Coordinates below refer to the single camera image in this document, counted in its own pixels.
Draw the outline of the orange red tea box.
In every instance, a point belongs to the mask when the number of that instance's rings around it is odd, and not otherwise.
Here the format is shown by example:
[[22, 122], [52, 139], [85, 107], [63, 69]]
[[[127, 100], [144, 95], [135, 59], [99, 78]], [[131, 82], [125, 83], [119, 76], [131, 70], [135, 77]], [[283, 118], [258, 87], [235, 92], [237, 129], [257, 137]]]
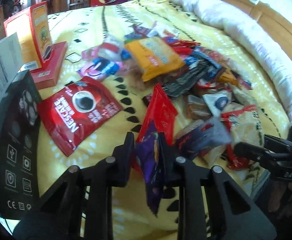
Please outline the orange red tea box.
[[17, 34], [23, 62], [45, 69], [52, 55], [53, 42], [48, 25], [48, 3], [41, 2], [17, 12], [4, 21], [7, 36]]

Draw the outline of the white duvet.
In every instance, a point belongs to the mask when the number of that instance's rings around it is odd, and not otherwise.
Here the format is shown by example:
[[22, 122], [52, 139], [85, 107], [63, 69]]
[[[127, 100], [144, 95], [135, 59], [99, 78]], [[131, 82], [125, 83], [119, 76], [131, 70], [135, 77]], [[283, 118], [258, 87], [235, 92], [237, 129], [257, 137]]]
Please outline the white duvet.
[[222, 0], [171, 0], [206, 25], [223, 29], [260, 63], [292, 121], [292, 60], [246, 13]]

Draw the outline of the wooden headboard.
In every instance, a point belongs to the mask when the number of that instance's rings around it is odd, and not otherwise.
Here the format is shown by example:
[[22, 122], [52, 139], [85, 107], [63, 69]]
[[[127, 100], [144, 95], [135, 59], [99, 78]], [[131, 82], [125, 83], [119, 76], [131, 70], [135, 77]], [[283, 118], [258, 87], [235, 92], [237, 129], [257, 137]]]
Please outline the wooden headboard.
[[222, 0], [245, 12], [277, 42], [292, 60], [292, 23], [265, 3], [254, 5], [249, 0]]

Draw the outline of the flat red box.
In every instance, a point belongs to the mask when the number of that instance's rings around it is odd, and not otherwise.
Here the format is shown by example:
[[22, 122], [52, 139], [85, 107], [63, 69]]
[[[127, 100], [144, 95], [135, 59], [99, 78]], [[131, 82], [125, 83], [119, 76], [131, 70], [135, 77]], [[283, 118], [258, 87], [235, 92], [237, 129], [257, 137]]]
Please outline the flat red box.
[[57, 85], [67, 48], [67, 42], [53, 44], [52, 56], [49, 61], [47, 61], [47, 66], [31, 71], [32, 78], [38, 90]]

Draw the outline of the orange cracker packet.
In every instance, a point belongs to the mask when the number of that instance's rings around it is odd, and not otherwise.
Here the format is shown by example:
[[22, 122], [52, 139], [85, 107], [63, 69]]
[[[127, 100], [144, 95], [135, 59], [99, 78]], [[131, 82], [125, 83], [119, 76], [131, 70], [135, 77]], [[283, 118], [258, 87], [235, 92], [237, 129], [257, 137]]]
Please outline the orange cracker packet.
[[131, 41], [125, 45], [125, 49], [136, 61], [143, 82], [179, 70], [185, 65], [182, 58], [159, 37]]

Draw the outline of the black icon-printed box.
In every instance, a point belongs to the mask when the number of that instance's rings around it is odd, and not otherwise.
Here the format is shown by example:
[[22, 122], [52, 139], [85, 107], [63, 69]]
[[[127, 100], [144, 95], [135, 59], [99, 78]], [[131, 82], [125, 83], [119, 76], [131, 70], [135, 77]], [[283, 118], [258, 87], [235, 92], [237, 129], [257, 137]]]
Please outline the black icon-printed box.
[[19, 220], [39, 199], [41, 96], [29, 71], [17, 73], [0, 102], [0, 217]]

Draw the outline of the blue pink Oreo packet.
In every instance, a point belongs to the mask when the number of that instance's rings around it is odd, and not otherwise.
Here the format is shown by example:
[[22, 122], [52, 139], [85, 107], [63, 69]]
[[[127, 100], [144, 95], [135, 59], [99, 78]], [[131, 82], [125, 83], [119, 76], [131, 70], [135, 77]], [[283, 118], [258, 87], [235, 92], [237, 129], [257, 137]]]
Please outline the blue pink Oreo packet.
[[77, 73], [81, 76], [88, 76], [97, 81], [103, 81], [110, 75], [116, 74], [120, 66], [108, 59], [96, 58], [82, 66]]

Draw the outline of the yellow patterned bedspread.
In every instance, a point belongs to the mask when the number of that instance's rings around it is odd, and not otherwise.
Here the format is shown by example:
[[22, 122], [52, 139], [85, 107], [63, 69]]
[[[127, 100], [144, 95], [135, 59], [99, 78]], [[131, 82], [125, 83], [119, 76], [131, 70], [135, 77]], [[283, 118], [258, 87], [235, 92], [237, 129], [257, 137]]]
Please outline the yellow patterned bedspread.
[[[192, 12], [184, 12], [169, 0], [134, 0], [119, 5], [90, 7], [50, 14], [49, 30], [54, 42], [68, 44], [57, 85], [40, 90], [47, 98], [64, 85], [79, 80], [78, 69], [84, 65], [80, 54], [83, 50], [102, 43], [106, 33], [119, 39], [133, 31], [133, 25], [146, 28], [154, 23], [178, 31], [184, 40], [196, 41], [233, 59], [247, 74], [253, 85], [252, 96], [260, 107], [263, 131], [275, 137], [287, 138], [289, 118], [268, 74], [256, 59], [224, 31], [203, 24]], [[129, 73], [110, 76], [103, 84], [121, 103], [123, 110], [105, 122], [66, 157], [51, 140], [44, 127], [40, 128], [38, 144], [39, 193], [50, 186], [72, 165], [89, 167], [109, 156], [123, 143], [126, 133], [138, 134], [146, 113], [142, 98], [150, 94], [161, 77], [146, 83], [145, 89], [137, 88], [139, 77]], [[146, 204], [145, 184], [142, 176], [132, 171], [128, 185], [113, 189], [113, 229], [116, 239], [156, 239], [174, 235], [177, 230], [178, 196], [163, 199], [159, 212], [154, 215]]]

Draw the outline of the red Nescafe coffee bag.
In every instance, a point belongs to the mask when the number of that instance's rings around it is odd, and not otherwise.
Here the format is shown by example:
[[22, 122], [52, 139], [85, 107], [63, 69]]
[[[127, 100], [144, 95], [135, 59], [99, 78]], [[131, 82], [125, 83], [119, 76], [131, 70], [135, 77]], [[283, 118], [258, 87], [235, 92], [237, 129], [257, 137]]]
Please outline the red Nescafe coffee bag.
[[85, 76], [39, 102], [37, 109], [51, 139], [69, 157], [123, 107], [101, 82]]

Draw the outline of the red wedding candy packet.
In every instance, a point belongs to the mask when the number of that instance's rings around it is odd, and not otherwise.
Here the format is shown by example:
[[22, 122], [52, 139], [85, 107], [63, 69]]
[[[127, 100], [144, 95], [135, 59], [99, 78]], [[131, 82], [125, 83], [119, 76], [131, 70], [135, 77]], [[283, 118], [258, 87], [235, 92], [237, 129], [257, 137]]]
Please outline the red wedding candy packet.
[[150, 173], [152, 169], [149, 168], [147, 164], [144, 167], [144, 162], [142, 161], [144, 152], [142, 151], [141, 154], [139, 154], [137, 151], [137, 146], [143, 142], [149, 127], [153, 125], [155, 131], [164, 133], [167, 144], [171, 146], [173, 143], [174, 123], [177, 115], [178, 111], [175, 109], [162, 86], [159, 83], [156, 84], [149, 100], [141, 130], [136, 139], [135, 160], [131, 163], [132, 168], [138, 173], [145, 176], [147, 173]]

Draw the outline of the purple snack packet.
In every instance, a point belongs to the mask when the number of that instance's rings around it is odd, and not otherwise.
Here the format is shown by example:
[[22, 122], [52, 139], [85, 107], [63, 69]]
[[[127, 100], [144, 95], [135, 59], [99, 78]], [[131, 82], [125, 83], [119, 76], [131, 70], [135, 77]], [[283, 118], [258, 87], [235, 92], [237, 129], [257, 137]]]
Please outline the purple snack packet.
[[151, 121], [140, 142], [136, 143], [135, 156], [145, 182], [146, 203], [157, 216], [164, 191], [163, 160], [160, 152], [159, 133]]

